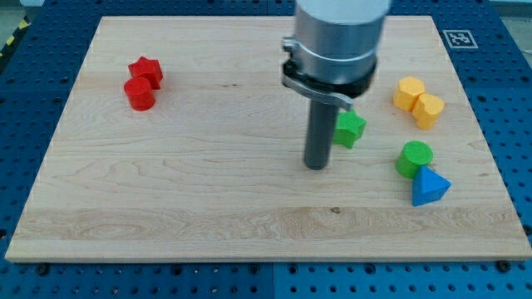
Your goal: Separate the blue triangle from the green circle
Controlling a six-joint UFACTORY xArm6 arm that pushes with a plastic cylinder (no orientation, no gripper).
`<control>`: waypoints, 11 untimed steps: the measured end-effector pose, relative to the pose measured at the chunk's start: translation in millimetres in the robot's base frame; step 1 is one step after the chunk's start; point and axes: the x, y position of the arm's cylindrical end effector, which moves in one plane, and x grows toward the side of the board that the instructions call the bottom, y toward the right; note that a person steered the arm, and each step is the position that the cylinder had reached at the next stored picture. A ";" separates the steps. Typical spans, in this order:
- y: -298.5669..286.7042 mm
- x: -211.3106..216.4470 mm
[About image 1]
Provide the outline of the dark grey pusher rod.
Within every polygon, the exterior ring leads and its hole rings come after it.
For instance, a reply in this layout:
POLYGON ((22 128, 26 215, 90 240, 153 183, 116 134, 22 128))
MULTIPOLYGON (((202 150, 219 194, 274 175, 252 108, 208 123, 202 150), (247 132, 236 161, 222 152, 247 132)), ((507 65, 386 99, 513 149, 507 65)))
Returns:
POLYGON ((312 170, 328 165, 339 109, 335 105, 311 101, 303 162, 312 170))

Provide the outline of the black clamp with metal lever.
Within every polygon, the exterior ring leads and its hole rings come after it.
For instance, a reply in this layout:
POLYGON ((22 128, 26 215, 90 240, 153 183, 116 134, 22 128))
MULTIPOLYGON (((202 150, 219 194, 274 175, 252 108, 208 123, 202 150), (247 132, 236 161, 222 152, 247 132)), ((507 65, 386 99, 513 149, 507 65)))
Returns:
POLYGON ((281 82, 309 100, 351 110, 353 100, 367 91, 377 69, 376 50, 348 59, 331 58, 308 50, 295 37, 284 37, 288 59, 281 82))

